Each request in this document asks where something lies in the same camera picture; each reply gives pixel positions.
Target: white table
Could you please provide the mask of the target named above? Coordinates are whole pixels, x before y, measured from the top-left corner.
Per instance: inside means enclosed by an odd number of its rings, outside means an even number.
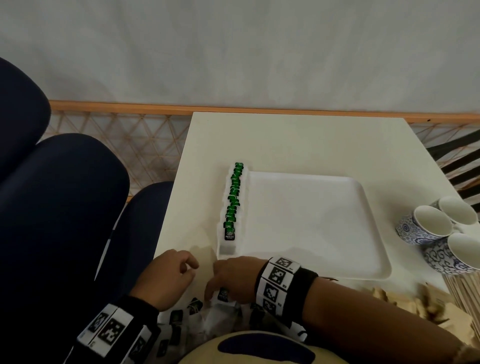
[[[253,171],[349,176],[363,185],[392,275],[341,284],[415,294],[418,283],[429,282],[447,290],[442,276],[394,230],[414,207],[456,195],[403,119],[196,112],[156,250],[186,249],[199,259],[190,294],[203,297],[212,276],[225,176],[235,161]],[[480,225],[465,232],[480,237]]]

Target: left hand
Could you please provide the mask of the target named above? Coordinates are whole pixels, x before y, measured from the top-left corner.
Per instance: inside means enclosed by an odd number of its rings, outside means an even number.
[[[190,286],[198,266],[197,259],[190,252],[167,250],[145,268],[130,296],[144,300],[160,312],[166,311]]]

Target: black sleeve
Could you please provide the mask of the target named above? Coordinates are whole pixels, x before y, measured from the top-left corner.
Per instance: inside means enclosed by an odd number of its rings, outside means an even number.
[[[77,337],[66,364],[141,364],[160,329],[158,310],[135,297],[108,304]]]

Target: wristband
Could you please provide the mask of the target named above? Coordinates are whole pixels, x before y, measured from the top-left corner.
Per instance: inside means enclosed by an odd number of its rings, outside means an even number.
[[[258,305],[282,321],[301,323],[308,290],[318,274],[290,259],[276,256],[260,270],[255,283]]]

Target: right hand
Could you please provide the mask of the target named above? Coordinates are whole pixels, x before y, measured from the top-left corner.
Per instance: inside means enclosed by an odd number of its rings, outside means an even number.
[[[240,304],[254,303],[255,282],[266,259],[239,256],[213,263],[214,277],[205,287],[205,301],[212,299],[213,292],[220,288],[228,290],[228,296]]]

